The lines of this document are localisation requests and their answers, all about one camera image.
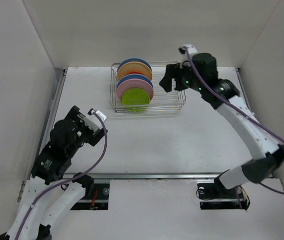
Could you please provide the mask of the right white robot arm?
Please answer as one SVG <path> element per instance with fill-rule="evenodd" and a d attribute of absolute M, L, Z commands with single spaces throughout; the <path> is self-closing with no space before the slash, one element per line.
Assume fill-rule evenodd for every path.
<path fill-rule="evenodd" d="M 240 91 L 218 76 L 217 61 L 209 53 L 198 53 L 191 61 L 166 66 L 160 81 L 165 92 L 193 89 L 222 115 L 245 143 L 252 159 L 215 178 L 213 191 L 225 197 L 231 189 L 248 182 L 259 184 L 284 162 L 284 143 L 259 127 Z"/>

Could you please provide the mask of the lime green plate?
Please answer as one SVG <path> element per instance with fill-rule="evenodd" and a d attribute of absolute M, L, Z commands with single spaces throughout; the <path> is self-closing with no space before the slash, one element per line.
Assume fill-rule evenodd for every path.
<path fill-rule="evenodd" d="M 150 103 L 150 97 L 140 88 L 131 88 L 122 95 L 121 102 L 129 112 L 138 113 L 146 109 L 144 105 Z"/>

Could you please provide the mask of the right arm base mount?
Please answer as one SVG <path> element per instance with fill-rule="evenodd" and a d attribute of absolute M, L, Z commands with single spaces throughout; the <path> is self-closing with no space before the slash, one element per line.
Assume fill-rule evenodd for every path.
<path fill-rule="evenodd" d="M 219 189 L 213 182 L 197 183 L 196 196 L 201 210 L 245 210 L 251 201 L 242 186 Z"/>

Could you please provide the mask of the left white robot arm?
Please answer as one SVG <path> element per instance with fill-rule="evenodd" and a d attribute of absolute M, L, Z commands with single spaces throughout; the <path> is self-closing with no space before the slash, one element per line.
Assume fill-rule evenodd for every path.
<path fill-rule="evenodd" d="M 88 175 L 89 170 L 69 180 L 63 176 L 84 144 L 95 146 L 101 139 L 107 140 L 106 119 L 99 110 L 83 114 L 73 106 L 54 124 L 48 143 L 34 161 L 25 200 L 0 240 L 50 240 L 71 208 L 80 199 L 92 196 L 94 178 Z"/>

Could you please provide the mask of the pink plate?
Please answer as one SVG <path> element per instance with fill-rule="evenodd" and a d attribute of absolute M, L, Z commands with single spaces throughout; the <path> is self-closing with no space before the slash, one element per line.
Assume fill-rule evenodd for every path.
<path fill-rule="evenodd" d="M 132 78 L 120 82 L 116 94 L 123 103 L 129 97 L 137 97 L 138 100 L 146 100 L 148 103 L 154 96 L 154 88 L 149 80 Z"/>

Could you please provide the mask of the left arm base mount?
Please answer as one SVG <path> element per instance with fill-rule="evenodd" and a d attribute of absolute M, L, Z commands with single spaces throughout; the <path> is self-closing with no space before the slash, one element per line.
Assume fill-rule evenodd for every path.
<path fill-rule="evenodd" d="M 72 211 L 106 211 L 109 206 L 110 180 L 96 179 L 90 190 L 72 208 Z"/>

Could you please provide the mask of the small orange plate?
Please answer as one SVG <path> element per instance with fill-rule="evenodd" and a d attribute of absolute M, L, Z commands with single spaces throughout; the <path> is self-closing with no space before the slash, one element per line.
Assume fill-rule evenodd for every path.
<path fill-rule="evenodd" d="M 142 72 L 138 72 L 138 71 L 132 71 L 132 72 L 129 72 L 127 75 L 144 75 Z"/>

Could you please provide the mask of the wire dish rack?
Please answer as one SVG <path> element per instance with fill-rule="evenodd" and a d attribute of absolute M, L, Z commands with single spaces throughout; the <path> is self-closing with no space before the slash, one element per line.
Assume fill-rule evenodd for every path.
<path fill-rule="evenodd" d="M 176 91 L 176 82 L 172 81 L 172 91 L 165 92 L 159 86 L 160 80 L 164 77 L 166 65 L 176 64 L 176 61 L 151 61 L 149 65 L 152 68 L 153 77 L 152 84 L 154 86 L 154 96 L 148 105 L 123 105 L 116 96 L 117 88 L 117 69 L 120 63 L 116 62 L 111 65 L 111 78 L 110 78 L 110 105 L 116 113 L 129 113 L 144 115 L 162 115 L 173 114 L 179 111 L 186 102 L 185 91 Z"/>

